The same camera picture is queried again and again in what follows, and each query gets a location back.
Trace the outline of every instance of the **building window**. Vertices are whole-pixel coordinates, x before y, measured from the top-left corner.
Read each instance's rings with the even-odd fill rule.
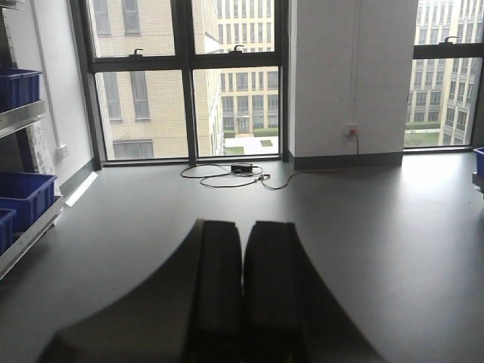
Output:
[[[422,123],[425,120],[425,113],[424,112],[416,112],[414,116],[415,123]]]
[[[231,25],[230,24],[225,24],[225,35],[227,39],[227,44],[232,43],[232,31],[231,31]]]
[[[457,102],[464,102],[464,89],[466,87],[465,82],[459,82],[459,89],[457,93]]]
[[[116,160],[153,159],[152,140],[118,140],[113,141],[114,158]]]
[[[415,101],[415,106],[425,106],[427,104],[427,93],[418,92],[417,100]]]
[[[222,97],[222,112],[234,113],[234,98],[232,96]]]
[[[249,113],[249,96],[237,96],[237,114]]]
[[[416,72],[414,78],[414,87],[422,86],[422,72]]]
[[[474,85],[470,83],[467,86],[467,97],[466,97],[466,104],[470,104],[472,102],[472,93],[474,90]]]
[[[430,86],[432,87],[432,78],[433,78],[433,72],[427,72],[425,75],[425,86]]]
[[[120,121],[121,106],[119,105],[118,80],[115,72],[103,73],[104,89],[106,90],[107,113],[109,121]]]
[[[448,99],[453,100],[455,98],[455,81],[451,81],[451,86],[448,91]]]
[[[279,111],[279,96],[278,95],[268,95],[267,96],[268,110],[269,111]]]
[[[429,123],[436,123],[439,121],[439,111],[429,112],[429,118],[427,120]]]
[[[236,73],[236,82],[238,91],[247,91],[249,89],[249,73]]]
[[[225,92],[225,73],[220,73],[220,90]]]
[[[126,34],[139,34],[138,1],[123,0],[124,30]]]
[[[272,42],[272,37],[271,37],[271,23],[267,23],[267,30],[266,30],[266,36],[267,36],[267,43]]]
[[[268,127],[270,129],[277,129],[279,127],[279,116],[269,115],[269,117],[268,117]]]
[[[444,84],[444,72],[437,72],[436,85]]]
[[[442,98],[441,91],[434,91],[430,93],[430,106],[440,106],[440,99]]]
[[[148,92],[144,71],[131,72],[131,87],[135,103],[135,118],[137,121],[150,120],[150,107],[148,105]]]
[[[459,114],[457,117],[457,125],[455,126],[455,128],[457,130],[464,131],[466,129],[466,119],[467,119],[467,112],[459,111]]]
[[[234,127],[234,117],[223,117],[224,120],[224,130],[235,130]]]
[[[234,91],[234,74],[233,73],[228,74],[228,91],[229,92]]]
[[[445,116],[445,125],[454,127],[455,110],[447,107],[447,115]]]
[[[279,72],[267,72],[267,89],[279,88]]]
[[[264,89],[264,73],[259,72],[259,90]]]
[[[96,30],[99,36],[110,35],[109,14],[106,0],[93,0]]]

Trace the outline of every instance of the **window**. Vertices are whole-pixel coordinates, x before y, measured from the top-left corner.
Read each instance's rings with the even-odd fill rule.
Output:
[[[224,26],[219,25],[219,43],[224,44]]]
[[[458,117],[457,117],[457,125],[455,128],[457,130],[465,131],[466,129],[466,119],[467,119],[467,112],[465,111],[459,111]]]
[[[220,73],[220,91],[225,92],[225,73]]]
[[[234,74],[233,73],[228,74],[228,90],[230,92],[234,91]]]
[[[138,1],[123,0],[124,30],[126,34],[139,34]]]
[[[264,112],[264,96],[252,96],[252,112]]]
[[[417,100],[415,101],[415,106],[425,106],[427,103],[427,93],[426,92],[418,92],[417,93]]]
[[[422,85],[422,72],[415,73],[414,87],[420,87]]]
[[[279,73],[267,72],[267,89],[279,88]]]
[[[120,121],[121,106],[119,105],[118,81],[115,72],[104,73],[104,89],[106,90],[107,113],[109,121]]]
[[[470,83],[467,86],[467,97],[466,97],[466,104],[471,104],[472,103],[472,92],[474,89],[474,85]]]
[[[422,123],[425,121],[425,113],[424,112],[416,112],[414,116],[415,123]]]
[[[255,91],[257,89],[257,73],[256,72],[252,72],[250,74],[251,78],[250,78],[250,83],[251,83],[251,87],[252,87],[252,90]]]
[[[433,72],[427,72],[425,75],[425,86],[432,86]]]
[[[247,43],[247,24],[242,24],[242,43]]]
[[[225,24],[225,35],[227,38],[227,44],[232,43],[232,31],[231,31],[231,25],[230,24]]]
[[[234,42],[239,43],[240,42],[240,37],[239,37],[239,24],[234,24]]]
[[[116,160],[153,159],[152,140],[122,140],[113,141],[114,158]]]
[[[447,108],[447,116],[445,117],[445,125],[454,127],[455,110],[453,108]]]
[[[441,91],[432,91],[430,93],[430,106],[440,106]]]
[[[437,72],[436,86],[444,84],[444,74],[445,72]]]
[[[99,36],[110,35],[109,14],[106,0],[94,0],[92,2],[96,21],[96,30]]]
[[[236,73],[237,90],[246,91],[249,89],[249,73]]]
[[[223,117],[224,130],[235,130],[234,117]]]
[[[279,111],[279,96],[268,95],[267,100],[269,111]]]
[[[222,111],[223,113],[234,113],[234,98],[232,96],[222,97]]]
[[[429,112],[429,118],[427,120],[429,123],[436,123],[439,121],[439,111]]]
[[[237,96],[237,114],[249,113],[249,96]]]
[[[150,108],[144,71],[131,72],[131,85],[135,102],[135,118],[137,121],[149,121]]]
[[[459,89],[457,92],[457,102],[464,102],[464,88],[466,87],[465,82],[459,82]]]
[[[266,30],[266,35],[267,35],[267,43],[272,42],[271,40],[271,23],[267,23],[267,30]]]
[[[453,100],[455,98],[455,81],[451,81],[451,87],[448,91],[448,99]]]

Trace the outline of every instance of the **blue plastic bin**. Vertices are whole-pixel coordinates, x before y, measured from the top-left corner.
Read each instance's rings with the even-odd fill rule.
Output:
[[[12,209],[0,209],[0,255],[12,245],[12,219],[17,214]]]
[[[484,176],[484,147],[474,149],[477,161],[477,175]]]
[[[23,232],[54,204],[56,175],[0,172],[0,208],[15,209],[13,232]]]
[[[0,112],[38,101],[41,73],[36,70],[0,68]]]

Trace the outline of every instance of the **cable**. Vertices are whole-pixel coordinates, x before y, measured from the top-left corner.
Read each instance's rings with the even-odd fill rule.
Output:
[[[290,180],[297,175],[301,175],[301,174],[337,174],[339,172],[345,171],[346,169],[348,169],[348,168],[340,168],[340,169],[334,169],[334,170],[308,170],[308,171],[295,172],[295,173],[289,175],[289,178],[287,178],[286,182],[283,185],[281,185],[280,187],[271,187],[270,185],[267,185],[264,182],[264,180],[265,180],[264,177],[263,177],[264,175],[259,180],[261,181],[261,183],[262,183],[262,185],[264,186],[265,189],[270,190],[270,191],[279,191],[280,189],[284,189],[285,187],[287,187],[289,185]]]

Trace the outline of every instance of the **floor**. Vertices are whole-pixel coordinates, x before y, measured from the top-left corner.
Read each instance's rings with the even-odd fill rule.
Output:
[[[281,191],[205,188],[179,178],[183,166],[103,169],[0,282],[0,361],[34,362],[57,329],[132,289],[204,218],[236,222],[243,244],[256,220],[295,222],[323,279],[389,362],[482,362],[474,157],[409,155],[401,168],[300,175]],[[273,186],[292,172],[260,165]]]

